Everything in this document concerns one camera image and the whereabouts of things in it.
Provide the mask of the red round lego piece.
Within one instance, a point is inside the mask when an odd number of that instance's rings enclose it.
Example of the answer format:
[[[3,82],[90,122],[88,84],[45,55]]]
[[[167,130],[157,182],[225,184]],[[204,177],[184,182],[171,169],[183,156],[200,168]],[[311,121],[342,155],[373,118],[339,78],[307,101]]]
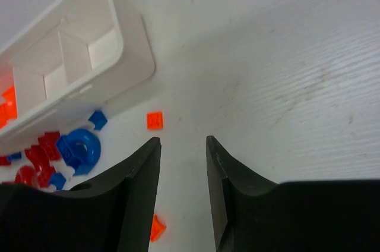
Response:
[[[37,188],[37,173],[32,166],[24,165],[17,171],[14,182]]]

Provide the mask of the orange round lego piece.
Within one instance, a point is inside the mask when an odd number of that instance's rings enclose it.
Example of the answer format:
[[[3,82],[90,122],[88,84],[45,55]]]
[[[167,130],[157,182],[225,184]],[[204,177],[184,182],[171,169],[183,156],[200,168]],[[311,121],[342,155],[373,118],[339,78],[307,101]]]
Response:
[[[10,87],[1,94],[1,97],[4,100],[1,102],[1,128],[3,128],[18,117],[15,87]]]

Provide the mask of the blue arch lego piece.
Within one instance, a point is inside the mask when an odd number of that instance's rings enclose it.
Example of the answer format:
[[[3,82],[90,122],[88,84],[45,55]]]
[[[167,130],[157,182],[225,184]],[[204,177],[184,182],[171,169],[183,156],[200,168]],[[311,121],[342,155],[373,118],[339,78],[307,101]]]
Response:
[[[65,164],[74,169],[74,176],[87,175],[97,164],[101,155],[101,144],[91,131],[78,128],[61,135],[56,148]]]

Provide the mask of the orange lego brick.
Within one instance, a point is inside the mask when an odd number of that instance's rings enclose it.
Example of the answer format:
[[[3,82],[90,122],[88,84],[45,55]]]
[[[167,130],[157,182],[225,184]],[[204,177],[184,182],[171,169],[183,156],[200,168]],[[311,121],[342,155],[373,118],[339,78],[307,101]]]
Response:
[[[150,242],[157,241],[166,231],[166,228],[167,226],[164,224],[164,222],[162,222],[161,219],[156,214],[154,214],[151,226]]]
[[[162,130],[163,129],[163,113],[162,111],[147,113],[147,129]]]

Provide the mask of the blue lego brick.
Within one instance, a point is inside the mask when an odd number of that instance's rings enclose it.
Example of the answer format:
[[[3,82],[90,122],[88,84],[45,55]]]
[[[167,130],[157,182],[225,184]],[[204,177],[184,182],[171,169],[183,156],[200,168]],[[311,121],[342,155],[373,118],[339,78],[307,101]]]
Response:
[[[108,122],[106,116],[101,110],[94,111],[88,121],[93,124],[95,131],[100,131]]]

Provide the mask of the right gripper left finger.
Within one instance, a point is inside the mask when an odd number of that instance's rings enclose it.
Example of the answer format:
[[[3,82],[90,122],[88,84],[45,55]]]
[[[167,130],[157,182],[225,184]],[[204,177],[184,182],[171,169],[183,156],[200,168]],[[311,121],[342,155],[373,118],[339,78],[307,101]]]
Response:
[[[160,173],[152,137],[70,190],[1,185],[2,251],[147,251]]]

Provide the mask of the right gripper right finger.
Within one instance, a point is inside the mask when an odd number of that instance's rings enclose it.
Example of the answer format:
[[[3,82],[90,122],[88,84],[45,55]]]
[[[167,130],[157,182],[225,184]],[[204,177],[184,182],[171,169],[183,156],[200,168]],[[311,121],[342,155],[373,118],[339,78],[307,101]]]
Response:
[[[217,251],[378,251],[379,181],[274,183],[206,139]]]

